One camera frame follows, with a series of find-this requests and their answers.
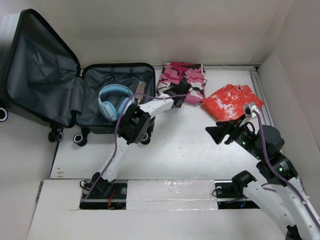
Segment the pink camouflage garment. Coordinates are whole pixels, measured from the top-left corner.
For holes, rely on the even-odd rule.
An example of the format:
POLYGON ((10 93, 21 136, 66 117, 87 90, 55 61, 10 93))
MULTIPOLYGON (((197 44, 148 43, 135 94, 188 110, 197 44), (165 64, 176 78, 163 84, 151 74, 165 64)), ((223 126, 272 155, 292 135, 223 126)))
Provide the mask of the pink camouflage garment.
POLYGON ((160 95, 169 87, 177 86, 181 80, 186 80, 191 87, 184 102, 196 106, 206 98, 205 73, 200 63, 166 62, 157 83, 156 92, 160 95))

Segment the red white garment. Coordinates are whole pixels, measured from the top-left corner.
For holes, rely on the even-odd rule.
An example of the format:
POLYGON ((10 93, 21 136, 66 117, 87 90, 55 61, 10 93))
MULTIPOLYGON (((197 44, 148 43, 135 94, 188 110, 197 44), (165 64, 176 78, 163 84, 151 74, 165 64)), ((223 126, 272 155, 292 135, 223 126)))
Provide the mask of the red white garment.
POLYGON ((244 114, 244 105, 264 105, 248 85, 227 84, 200 102, 201 107, 217 122, 236 120, 244 114))

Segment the rose eyeshadow palette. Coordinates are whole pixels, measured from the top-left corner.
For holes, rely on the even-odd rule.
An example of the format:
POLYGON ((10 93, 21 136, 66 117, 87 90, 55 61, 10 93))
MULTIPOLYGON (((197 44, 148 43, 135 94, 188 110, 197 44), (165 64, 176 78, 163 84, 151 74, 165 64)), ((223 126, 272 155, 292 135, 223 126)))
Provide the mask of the rose eyeshadow palette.
POLYGON ((147 83, 144 81, 139 81, 136 87, 135 93, 136 94, 144 94, 146 89, 147 83))

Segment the blue over-ear headphones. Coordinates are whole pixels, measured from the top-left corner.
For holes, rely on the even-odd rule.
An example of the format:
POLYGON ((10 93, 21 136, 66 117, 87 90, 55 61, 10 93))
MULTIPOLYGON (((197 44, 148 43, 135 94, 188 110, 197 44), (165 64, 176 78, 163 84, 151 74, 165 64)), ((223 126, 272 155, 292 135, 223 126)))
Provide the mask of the blue over-ear headphones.
POLYGON ((135 100, 131 98, 133 92, 126 86, 121 84, 110 84, 101 89, 98 94, 98 107, 101 114, 109 122, 115 122, 119 119, 121 113, 125 113, 131 104, 135 103, 135 100), (126 98, 122 101, 118 109, 108 100, 102 101, 102 96, 110 93, 122 93, 126 95, 126 98))

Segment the black suitcase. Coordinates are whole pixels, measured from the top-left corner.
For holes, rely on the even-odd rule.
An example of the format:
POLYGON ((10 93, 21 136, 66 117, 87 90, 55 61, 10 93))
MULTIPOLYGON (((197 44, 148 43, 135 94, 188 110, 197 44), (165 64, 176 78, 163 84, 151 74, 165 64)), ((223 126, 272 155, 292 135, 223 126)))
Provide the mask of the black suitcase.
POLYGON ((156 94, 155 69, 148 63, 98 63, 81 68, 74 52, 35 10, 5 15, 0 21, 0 119, 8 108, 20 116, 48 125, 51 143, 63 140, 63 130, 79 126, 74 143, 87 144, 88 134, 113 134, 115 123, 99 110, 109 101, 118 109, 126 96, 99 96, 108 85, 132 92, 144 83, 149 97, 156 94))

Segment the beige cosmetic tube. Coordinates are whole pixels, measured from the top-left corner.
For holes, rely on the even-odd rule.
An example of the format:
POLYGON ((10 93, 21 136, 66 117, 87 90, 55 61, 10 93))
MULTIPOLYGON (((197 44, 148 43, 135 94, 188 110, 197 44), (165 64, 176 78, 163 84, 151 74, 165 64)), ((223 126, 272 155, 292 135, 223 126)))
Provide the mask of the beige cosmetic tube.
POLYGON ((141 104, 143 97, 144 97, 143 94, 137 94, 137 95, 135 96, 137 105, 140 105, 140 104, 141 104))

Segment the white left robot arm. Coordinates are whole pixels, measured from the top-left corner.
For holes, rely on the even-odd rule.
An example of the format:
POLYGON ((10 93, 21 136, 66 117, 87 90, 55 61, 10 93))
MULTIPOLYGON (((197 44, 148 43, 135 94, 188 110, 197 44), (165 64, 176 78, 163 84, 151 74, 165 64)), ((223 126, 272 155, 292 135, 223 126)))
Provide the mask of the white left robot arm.
POLYGON ((191 85, 186 80, 181 80, 176 86, 167 88, 159 96, 141 93, 143 97, 150 100, 147 103, 140 105, 125 103, 115 126, 114 151, 101 169, 92 176, 89 194, 97 194, 103 199, 111 194, 112 185, 123 160, 131 147, 143 140, 151 127, 151 120, 165 111, 180 108, 190 88, 191 85))

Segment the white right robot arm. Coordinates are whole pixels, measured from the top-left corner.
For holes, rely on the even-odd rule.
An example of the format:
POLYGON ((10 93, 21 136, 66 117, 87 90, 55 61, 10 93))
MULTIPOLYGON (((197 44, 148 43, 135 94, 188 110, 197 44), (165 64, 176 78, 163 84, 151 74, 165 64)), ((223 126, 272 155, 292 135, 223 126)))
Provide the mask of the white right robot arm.
POLYGON ((256 168, 278 194, 279 202, 247 170, 236 174, 229 187, 237 197, 253 201, 280 229, 287 240, 318 240, 320 217, 306 195, 298 172, 281 153, 284 140, 273 126, 259 124, 254 133, 242 119, 218 122, 206 132, 219 145, 237 143, 257 159, 256 168))

